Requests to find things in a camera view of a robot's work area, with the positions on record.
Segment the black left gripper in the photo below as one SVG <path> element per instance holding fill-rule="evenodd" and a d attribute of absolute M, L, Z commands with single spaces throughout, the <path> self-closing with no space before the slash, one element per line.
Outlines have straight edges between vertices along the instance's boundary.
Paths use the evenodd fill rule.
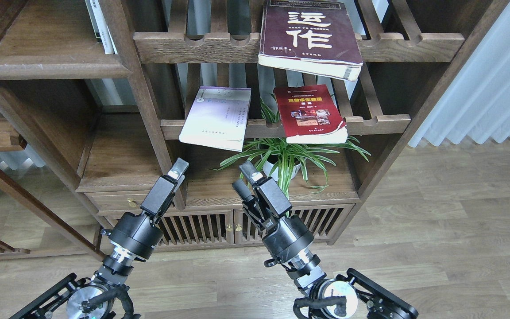
<path fill-rule="evenodd" d="M 172 204 L 188 167 L 188 162 L 178 158 L 168 174 L 160 176 L 144 198 L 140 205 L 143 211 L 140 215 L 126 212 L 112 230 L 101 230 L 101 234 L 108 236 L 115 245 L 133 253 L 139 261 L 150 258 L 163 234 L 156 223 Z"/>

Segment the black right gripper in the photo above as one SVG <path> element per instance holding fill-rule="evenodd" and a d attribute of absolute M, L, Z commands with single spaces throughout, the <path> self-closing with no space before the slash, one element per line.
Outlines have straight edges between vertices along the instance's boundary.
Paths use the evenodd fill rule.
<path fill-rule="evenodd" d="M 251 185 L 253 193 L 242 180 L 232 183 L 233 189 L 241 197 L 243 210 L 255 224 L 257 230 L 265 232 L 263 244 L 271 254 L 264 262 L 265 267 L 282 264 L 284 267 L 305 267 L 313 261 L 309 250 L 313 234 L 298 218 L 287 217 L 292 205 L 273 178 L 257 171 L 246 161 L 240 171 Z"/>

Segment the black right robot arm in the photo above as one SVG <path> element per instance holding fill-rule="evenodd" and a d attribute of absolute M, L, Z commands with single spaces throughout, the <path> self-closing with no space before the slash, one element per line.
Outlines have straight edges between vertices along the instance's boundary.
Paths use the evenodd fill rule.
<path fill-rule="evenodd" d="M 319 256 L 309 249 L 313 234 L 298 216 L 287 216 L 292 206 L 277 182 L 250 161 L 240 165 L 240 170 L 251 189 L 242 180 L 235 181 L 233 188 L 242 198 L 243 211 L 257 230 L 265 232 L 262 241 L 271 259 L 264 265 L 281 265 L 303 294 L 292 307 L 297 318 L 348 319 L 359 301 L 366 305 L 369 319 L 418 317 L 415 307 L 353 268 L 346 276 L 327 278 L 319 267 Z"/>

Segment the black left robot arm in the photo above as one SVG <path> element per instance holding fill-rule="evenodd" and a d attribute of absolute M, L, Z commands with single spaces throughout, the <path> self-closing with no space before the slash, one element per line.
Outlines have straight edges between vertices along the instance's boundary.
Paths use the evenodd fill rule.
<path fill-rule="evenodd" d="M 102 230 L 114 245 L 91 279 L 77 280 L 69 274 L 50 289 L 14 314 L 15 319 L 50 319 L 55 310 L 66 305 L 69 319 L 112 319 L 112 307 L 119 299 L 124 318 L 138 319 L 129 297 L 126 279 L 133 262 L 145 262 L 162 238 L 158 227 L 184 180 L 188 162 L 178 158 L 167 175 L 161 176 L 141 204 L 138 215 L 126 212 L 112 230 Z"/>

